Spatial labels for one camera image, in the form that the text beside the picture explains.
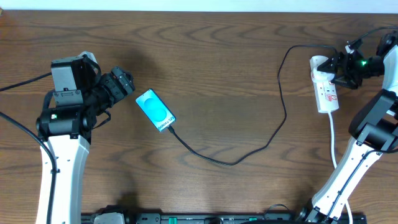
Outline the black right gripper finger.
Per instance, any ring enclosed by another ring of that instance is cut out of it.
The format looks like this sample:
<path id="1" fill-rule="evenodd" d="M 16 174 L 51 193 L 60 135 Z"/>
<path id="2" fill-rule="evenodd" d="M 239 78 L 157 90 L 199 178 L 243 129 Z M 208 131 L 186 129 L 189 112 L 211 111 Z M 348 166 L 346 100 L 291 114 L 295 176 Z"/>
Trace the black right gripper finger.
<path id="1" fill-rule="evenodd" d="M 317 67 L 317 70 L 319 72 L 337 74 L 339 60 L 340 60 L 339 56 L 333 56 L 333 57 L 327 58 L 327 60 L 325 62 L 321 63 Z"/>
<path id="2" fill-rule="evenodd" d="M 335 85 L 339 85 L 339 86 L 342 86 L 344 88 L 348 88 L 351 90 L 355 90 L 358 88 L 358 84 L 355 81 L 353 81 L 351 79 L 347 80 L 344 77 L 334 78 L 331 82 Z"/>

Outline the turquoise screen smartphone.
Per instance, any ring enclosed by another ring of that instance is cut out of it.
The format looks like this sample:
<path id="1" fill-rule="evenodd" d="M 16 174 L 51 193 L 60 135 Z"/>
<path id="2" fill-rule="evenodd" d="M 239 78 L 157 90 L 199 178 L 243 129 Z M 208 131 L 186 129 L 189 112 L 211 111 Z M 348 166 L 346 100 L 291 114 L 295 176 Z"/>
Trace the turquoise screen smartphone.
<path id="1" fill-rule="evenodd" d="M 159 132 L 176 121 L 174 114 L 151 88 L 137 97 L 136 103 Z"/>

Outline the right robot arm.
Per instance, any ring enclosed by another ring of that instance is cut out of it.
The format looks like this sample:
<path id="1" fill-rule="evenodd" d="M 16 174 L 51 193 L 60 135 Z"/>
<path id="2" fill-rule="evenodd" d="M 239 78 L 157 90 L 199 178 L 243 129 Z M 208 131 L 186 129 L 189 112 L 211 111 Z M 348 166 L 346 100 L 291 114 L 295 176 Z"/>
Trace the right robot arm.
<path id="1" fill-rule="evenodd" d="M 397 28 L 389 27 L 376 49 L 365 58 L 362 37 L 348 42 L 345 52 L 310 59 L 311 79 L 320 91 L 318 109 L 336 100 L 335 85 L 355 90 L 364 79 L 382 75 L 381 90 L 353 118 L 347 149 L 326 184 L 297 215 L 298 223 L 338 223 L 344 206 L 366 171 L 383 155 L 397 152 Z"/>

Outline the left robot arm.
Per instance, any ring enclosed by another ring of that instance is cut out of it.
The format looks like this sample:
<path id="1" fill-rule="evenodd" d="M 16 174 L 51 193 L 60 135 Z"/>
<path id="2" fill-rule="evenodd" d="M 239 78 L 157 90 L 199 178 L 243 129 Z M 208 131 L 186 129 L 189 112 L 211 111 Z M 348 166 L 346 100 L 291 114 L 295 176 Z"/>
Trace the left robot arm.
<path id="1" fill-rule="evenodd" d="M 84 51 L 53 60 L 54 88 L 36 121 L 42 143 L 42 180 L 37 223 L 80 223 L 83 175 L 97 117 L 135 90 L 120 67 L 102 73 L 95 56 Z"/>

